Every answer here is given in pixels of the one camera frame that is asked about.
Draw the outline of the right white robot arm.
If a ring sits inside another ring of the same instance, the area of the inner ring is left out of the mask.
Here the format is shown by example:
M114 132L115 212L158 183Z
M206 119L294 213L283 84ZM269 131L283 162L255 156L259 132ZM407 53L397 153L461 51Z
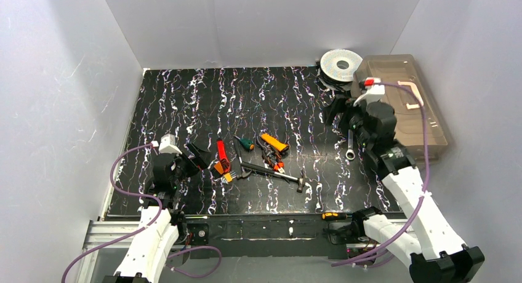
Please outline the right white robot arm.
M470 247L451 228L435 204L407 148L395 137L397 119L387 103L356 102L337 95L323 111L326 124L341 115L339 127L349 138L358 140L363 160L392 193L407 221L399 226L379 209L370 207L353 212L350 223L339 226L341 215L324 213L330 221L330 237L351 240L368 237L377 248L348 259L348 264L372 266L385 249L407 267L414 282L470 282L485 261L479 247Z

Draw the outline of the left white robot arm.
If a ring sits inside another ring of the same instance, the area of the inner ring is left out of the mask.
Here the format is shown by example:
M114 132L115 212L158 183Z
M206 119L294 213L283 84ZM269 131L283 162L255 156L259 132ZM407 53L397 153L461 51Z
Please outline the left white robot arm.
M188 178L205 170L211 153L189 143L187 156L171 143L160 143L152 161L152 177L144 189L146 198L132 241L113 275L103 282L158 282L167 256L180 236L178 190Z

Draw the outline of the beige plastic tool box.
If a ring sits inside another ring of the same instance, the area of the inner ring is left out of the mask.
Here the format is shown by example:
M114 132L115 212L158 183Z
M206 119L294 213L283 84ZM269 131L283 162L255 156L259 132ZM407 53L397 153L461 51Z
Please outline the beige plastic tool box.
M441 160L449 146L446 124L415 58L411 54L367 55L355 71L354 81L362 82L368 77L404 86L422 99L428 121L428 157L430 162ZM420 104L404 91L388 86L382 101L395 110L397 140L416 162L424 162Z

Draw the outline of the black handle hammer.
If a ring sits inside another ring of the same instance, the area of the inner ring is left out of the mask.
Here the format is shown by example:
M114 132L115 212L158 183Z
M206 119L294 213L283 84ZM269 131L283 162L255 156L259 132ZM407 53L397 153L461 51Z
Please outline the black handle hammer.
M293 177L293 176L287 175L285 173L275 172L274 170L270 170L268 168L261 167L259 165L251 164L250 162L242 162L241 163L241 167L245 168L245 169L249 169L249 170L251 170L251 171L253 171L254 173L257 173L257 174L271 175L273 177L276 177L276 178L279 178L279 179L282 179L282 180L293 182L293 183L297 184L296 191L298 193L303 193L304 187L307 184L306 175L305 175L304 169L301 169L300 177Z

